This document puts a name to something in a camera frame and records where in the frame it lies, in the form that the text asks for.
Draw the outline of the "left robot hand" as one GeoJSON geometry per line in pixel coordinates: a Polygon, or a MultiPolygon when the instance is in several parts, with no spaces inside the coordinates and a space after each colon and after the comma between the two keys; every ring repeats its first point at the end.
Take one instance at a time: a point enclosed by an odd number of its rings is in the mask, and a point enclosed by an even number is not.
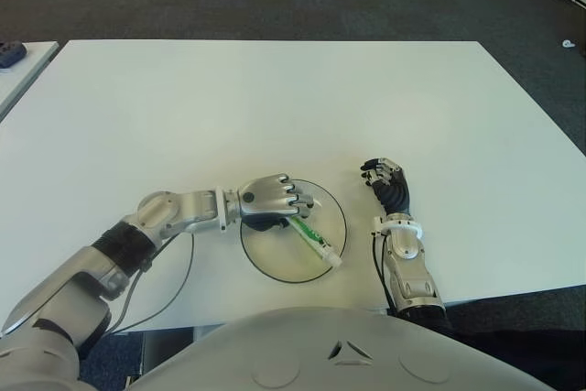
{"type": "Polygon", "coordinates": [[[286,174],[253,179],[237,191],[242,223],[264,232],[286,227],[290,218],[308,218],[313,197],[300,190],[286,174]]]}

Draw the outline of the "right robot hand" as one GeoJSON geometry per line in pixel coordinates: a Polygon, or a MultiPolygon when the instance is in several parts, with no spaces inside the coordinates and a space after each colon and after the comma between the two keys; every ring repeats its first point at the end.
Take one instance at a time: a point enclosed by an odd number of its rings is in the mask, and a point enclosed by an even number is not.
{"type": "Polygon", "coordinates": [[[365,161],[360,170],[366,186],[370,187],[387,215],[410,214],[410,195],[403,169],[388,158],[365,161]]]}

